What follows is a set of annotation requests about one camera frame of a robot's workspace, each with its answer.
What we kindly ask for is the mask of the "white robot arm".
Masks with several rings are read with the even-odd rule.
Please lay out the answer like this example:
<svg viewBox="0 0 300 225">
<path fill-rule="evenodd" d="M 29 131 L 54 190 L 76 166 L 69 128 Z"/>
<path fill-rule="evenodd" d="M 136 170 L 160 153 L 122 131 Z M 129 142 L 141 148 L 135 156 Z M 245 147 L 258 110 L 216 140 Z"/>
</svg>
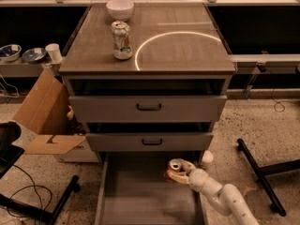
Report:
<svg viewBox="0 0 300 225">
<path fill-rule="evenodd" d="M 216 211 L 223 216 L 233 215 L 239 225 L 259 225 L 236 186 L 221 185 L 191 162 L 181 158 L 171 159 L 164 175 L 167 181 L 187 185 L 201 193 Z"/>
</svg>

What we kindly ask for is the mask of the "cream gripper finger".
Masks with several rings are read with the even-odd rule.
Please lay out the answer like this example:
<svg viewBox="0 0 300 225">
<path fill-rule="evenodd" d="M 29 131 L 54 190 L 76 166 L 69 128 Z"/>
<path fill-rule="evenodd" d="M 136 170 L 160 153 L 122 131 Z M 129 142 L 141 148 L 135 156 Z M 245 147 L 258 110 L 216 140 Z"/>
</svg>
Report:
<svg viewBox="0 0 300 225">
<path fill-rule="evenodd" d="M 179 162 L 181 164 L 180 173 L 190 174 L 191 171 L 196 169 L 196 166 L 187 160 L 179 158 Z"/>
<path fill-rule="evenodd" d="M 169 182 L 177 182 L 183 185 L 188 184 L 188 176 L 186 172 L 175 172 L 175 171 L 168 170 L 166 171 L 166 179 Z"/>
</svg>

